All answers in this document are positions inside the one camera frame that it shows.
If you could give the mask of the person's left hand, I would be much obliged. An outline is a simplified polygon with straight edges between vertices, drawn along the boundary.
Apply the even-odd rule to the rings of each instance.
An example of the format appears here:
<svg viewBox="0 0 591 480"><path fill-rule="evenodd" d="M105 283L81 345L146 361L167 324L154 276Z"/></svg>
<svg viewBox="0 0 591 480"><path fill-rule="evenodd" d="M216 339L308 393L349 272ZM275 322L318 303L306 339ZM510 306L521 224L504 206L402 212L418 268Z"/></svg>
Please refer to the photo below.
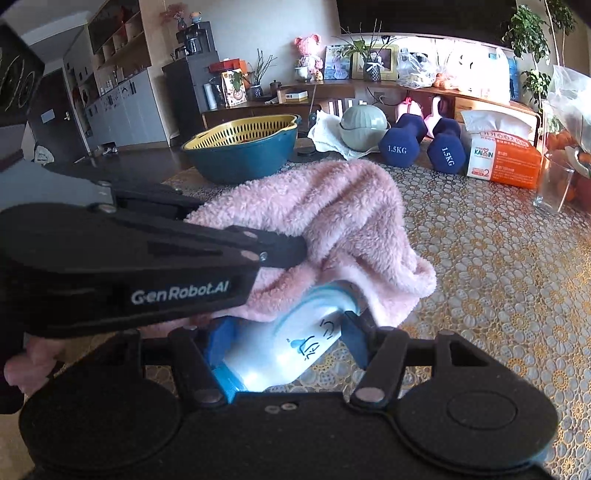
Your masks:
<svg viewBox="0 0 591 480"><path fill-rule="evenodd" d="M25 351L9 359L4 366L4 378L8 385L31 396L49 381L49 375L65 347L65 340L29 337Z"/></svg>

